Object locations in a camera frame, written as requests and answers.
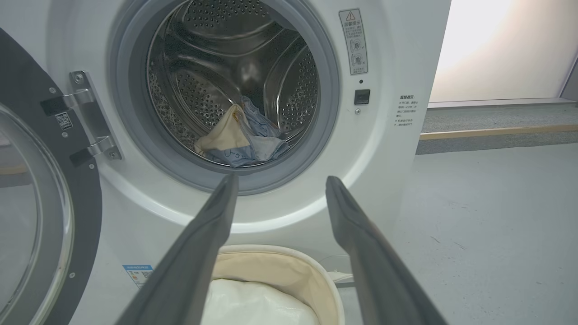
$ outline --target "cloth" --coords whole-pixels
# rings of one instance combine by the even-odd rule
[[[277,159],[288,149],[281,132],[243,96],[243,106],[232,105],[217,125],[195,142],[195,151],[211,160],[240,167]]]
[[[311,307],[259,282],[213,280],[201,325],[319,325]]]

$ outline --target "wooden trim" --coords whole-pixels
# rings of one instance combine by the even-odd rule
[[[24,164],[20,164],[18,166],[0,167],[0,175],[22,174],[26,173],[27,171],[28,168]]]
[[[543,132],[568,132],[578,131],[578,124],[570,125],[546,125],[541,127],[513,127],[513,128],[487,128],[482,130],[447,131],[422,133],[420,140],[469,138],[472,136],[507,135],[523,133]]]

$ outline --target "white washing machine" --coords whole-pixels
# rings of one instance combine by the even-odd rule
[[[232,172],[227,244],[285,246],[350,272],[325,180],[341,178],[395,231],[449,5],[3,2],[0,320],[114,323],[145,281],[129,272],[152,271]],[[194,143],[242,95],[288,150],[233,168]]]

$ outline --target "qr code sticker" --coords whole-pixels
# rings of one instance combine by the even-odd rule
[[[66,112],[56,115],[56,121],[60,125],[60,128],[63,130],[72,127],[71,118],[70,116],[68,116],[68,113]]]

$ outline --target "beige fabric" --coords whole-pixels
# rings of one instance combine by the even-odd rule
[[[195,142],[195,151],[204,156],[209,150],[227,150],[246,147],[249,140],[241,130],[239,120],[248,124],[243,108],[237,104],[232,105],[219,120],[209,134],[199,138]]]
[[[225,246],[217,256],[213,279],[265,283],[310,306],[320,325],[344,322],[335,284],[319,263],[296,250],[267,245]]]

